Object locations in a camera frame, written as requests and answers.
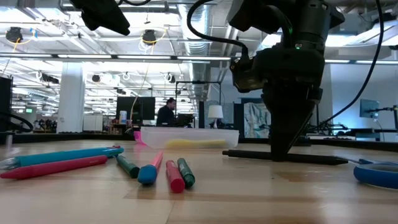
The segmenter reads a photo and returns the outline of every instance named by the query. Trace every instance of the person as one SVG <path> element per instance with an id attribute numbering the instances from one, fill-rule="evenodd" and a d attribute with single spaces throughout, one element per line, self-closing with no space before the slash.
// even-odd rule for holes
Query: person
<path id="1" fill-rule="evenodd" d="M 156 126 L 172 126 L 174 123 L 175 99 L 167 100 L 166 105 L 157 112 Z"/>

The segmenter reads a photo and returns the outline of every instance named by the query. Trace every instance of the metal frame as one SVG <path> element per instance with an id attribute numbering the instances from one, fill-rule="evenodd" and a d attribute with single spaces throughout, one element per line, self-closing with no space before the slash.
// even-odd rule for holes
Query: metal frame
<path id="1" fill-rule="evenodd" d="M 205 82 L 205 81 L 176 81 L 175 82 L 175 101 L 177 102 L 177 92 L 178 92 L 178 84 L 180 83 L 190 83 L 190 84 L 194 84 L 194 85 L 206 85 L 206 84 L 218 84 L 220 87 L 220 99 L 218 101 L 219 105 L 221 105 L 221 82 Z"/>

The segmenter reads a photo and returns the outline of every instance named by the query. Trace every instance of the ceiling duct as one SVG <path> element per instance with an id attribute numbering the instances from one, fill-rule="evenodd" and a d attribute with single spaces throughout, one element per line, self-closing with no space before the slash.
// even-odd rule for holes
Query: ceiling duct
<path id="1" fill-rule="evenodd" d="M 182 17 L 182 32 L 184 39 L 201 39 L 200 37 L 193 34 L 187 26 L 187 14 L 191 5 L 179 4 L 178 9 Z M 210 16 L 210 6 L 202 5 L 192 15 L 192 26 L 196 28 L 197 31 L 202 34 L 208 35 L 209 32 L 209 16 Z M 189 56 L 207 56 L 209 55 L 209 44 L 205 42 L 186 42 L 185 50 Z M 193 81 L 209 81 L 210 80 L 210 65 L 206 63 L 191 63 L 190 64 L 190 77 Z M 207 96 L 208 85 L 205 86 L 205 91 L 203 91 L 203 86 L 193 85 L 193 92 L 195 98 Z"/>

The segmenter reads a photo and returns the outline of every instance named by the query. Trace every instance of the wooden table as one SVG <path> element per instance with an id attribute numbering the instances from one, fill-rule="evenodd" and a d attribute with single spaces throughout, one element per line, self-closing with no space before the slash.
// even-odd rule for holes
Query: wooden table
<path id="1" fill-rule="evenodd" d="M 157 150 L 132 141 L 65 141 L 0 148 L 2 158 L 120 144 L 143 166 Z M 242 150 L 268 145 L 240 144 Z M 229 158 L 221 149 L 167 149 L 156 185 L 143 187 L 110 159 L 105 165 L 28 180 L 0 180 L 4 224 L 398 223 L 398 191 L 357 183 L 354 164 L 320 166 Z M 330 146 L 292 152 L 398 161 L 393 152 Z M 184 157 L 197 182 L 170 193 L 165 161 Z"/>

